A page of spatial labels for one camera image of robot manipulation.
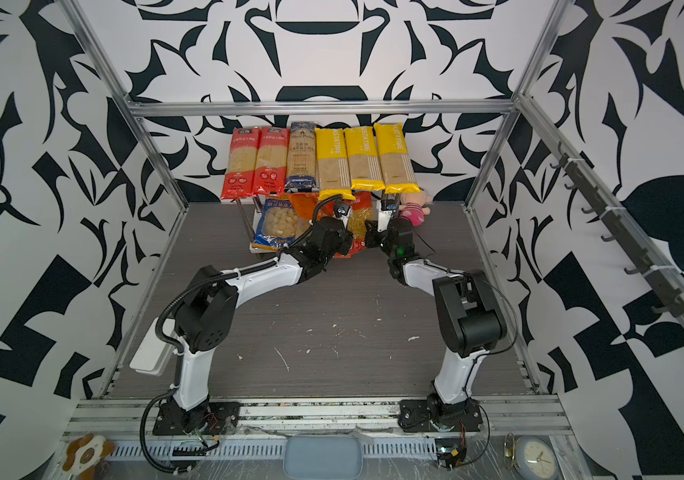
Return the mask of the red macaroni bag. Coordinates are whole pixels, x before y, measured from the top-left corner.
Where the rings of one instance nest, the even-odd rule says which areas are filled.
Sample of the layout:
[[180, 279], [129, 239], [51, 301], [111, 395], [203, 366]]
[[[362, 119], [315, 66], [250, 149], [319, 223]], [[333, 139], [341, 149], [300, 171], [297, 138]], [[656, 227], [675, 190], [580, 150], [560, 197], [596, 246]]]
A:
[[355, 193], [354, 196], [354, 201], [348, 201], [351, 205], [351, 212], [347, 222], [347, 229], [353, 234], [353, 243], [347, 254], [336, 254], [336, 258], [351, 258], [366, 248], [366, 222], [374, 217], [372, 194], [362, 191]]

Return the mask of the orange pasta bag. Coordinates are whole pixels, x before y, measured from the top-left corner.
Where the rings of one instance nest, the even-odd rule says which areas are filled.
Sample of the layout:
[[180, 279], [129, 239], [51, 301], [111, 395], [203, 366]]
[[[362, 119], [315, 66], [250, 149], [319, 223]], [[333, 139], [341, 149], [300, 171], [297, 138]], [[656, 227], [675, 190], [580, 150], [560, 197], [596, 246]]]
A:
[[318, 203], [318, 194], [310, 192], [292, 193], [288, 200], [298, 219], [296, 224], [296, 235], [303, 234], [311, 225], [312, 215]]

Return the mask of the blue orange orecchiette bag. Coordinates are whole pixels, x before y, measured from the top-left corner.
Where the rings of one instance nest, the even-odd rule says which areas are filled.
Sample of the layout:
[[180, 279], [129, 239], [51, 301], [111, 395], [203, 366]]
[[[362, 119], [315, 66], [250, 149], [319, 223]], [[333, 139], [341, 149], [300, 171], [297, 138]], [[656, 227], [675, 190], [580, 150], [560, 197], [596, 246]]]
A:
[[267, 198], [255, 229], [251, 247], [277, 251], [291, 244], [310, 226], [287, 199]]

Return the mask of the yellow spaghetti bag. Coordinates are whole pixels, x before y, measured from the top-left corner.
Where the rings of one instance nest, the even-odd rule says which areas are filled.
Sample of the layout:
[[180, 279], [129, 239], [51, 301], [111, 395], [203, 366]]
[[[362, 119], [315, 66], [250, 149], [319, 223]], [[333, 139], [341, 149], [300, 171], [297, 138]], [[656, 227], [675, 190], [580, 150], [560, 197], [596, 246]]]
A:
[[374, 125], [386, 194], [420, 193], [402, 124]]
[[315, 129], [319, 199], [341, 195], [354, 200], [348, 155], [342, 129]]
[[373, 128], [361, 126], [344, 130], [353, 190], [383, 191], [385, 183]]

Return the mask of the blue gold spaghetti bag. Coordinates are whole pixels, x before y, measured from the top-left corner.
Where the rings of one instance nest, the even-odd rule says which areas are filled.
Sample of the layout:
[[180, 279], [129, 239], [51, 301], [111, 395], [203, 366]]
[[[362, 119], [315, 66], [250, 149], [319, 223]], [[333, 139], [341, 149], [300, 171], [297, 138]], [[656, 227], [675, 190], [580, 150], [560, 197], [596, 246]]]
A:
[[290, 126], [286, 191], [309, 192], [317, 187], [316, 125], [293, 122]]

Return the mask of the red spaghetti bag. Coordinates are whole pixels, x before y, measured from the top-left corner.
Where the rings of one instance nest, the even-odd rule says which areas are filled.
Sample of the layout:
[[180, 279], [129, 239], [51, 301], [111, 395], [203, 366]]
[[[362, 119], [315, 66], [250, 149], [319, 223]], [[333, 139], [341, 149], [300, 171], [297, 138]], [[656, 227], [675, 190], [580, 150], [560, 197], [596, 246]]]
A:
[[257, 127], [234, 130], [221, 199], [240, 199], [253, 194], [260, 134], [261, 131]]
[[262, 127], [254, 171], [255, 195], [284, 192], [290, 132], [286, 128]]

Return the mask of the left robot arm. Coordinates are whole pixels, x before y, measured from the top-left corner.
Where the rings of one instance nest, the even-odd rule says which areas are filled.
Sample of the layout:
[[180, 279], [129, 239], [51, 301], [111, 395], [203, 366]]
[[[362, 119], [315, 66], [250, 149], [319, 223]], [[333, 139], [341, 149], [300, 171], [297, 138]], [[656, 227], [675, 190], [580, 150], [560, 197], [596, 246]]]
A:
[[316, 204], [309, 228], [272, 258], [243, 268], [201, 268], [167, 305], [143, 338], [130, 368], [158, 376], [176, 362], [169, 390], [149, 407], [158, 409], [155, 435], [215, 431], [209, 373], [216, 348], [230, 333], [238, 307], [261, 295], [305, 282], [335, 255], [349, 252], [353, 233], [345, 217], [352, 206], [341, 195]]

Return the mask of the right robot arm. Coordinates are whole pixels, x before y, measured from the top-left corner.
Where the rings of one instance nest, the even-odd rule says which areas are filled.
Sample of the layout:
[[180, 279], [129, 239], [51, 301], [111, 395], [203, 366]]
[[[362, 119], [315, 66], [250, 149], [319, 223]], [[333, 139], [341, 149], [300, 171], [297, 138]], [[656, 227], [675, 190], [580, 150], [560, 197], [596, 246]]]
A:
[[494, 286], [481, 270], [451, 269], [418, 254], [413, 225], [404, 218], [392, 218], [384, 230], [374, 220], [365, 227], [365, 246], [387, 255], [391, 276], [431, 295], [446, 347], [426, 399], [400, 402], [399, 428], [409, 433], [487, 429], [488, 415], [472, 386], [484, 360], [497, 355], [497, 344], [508, 337]]

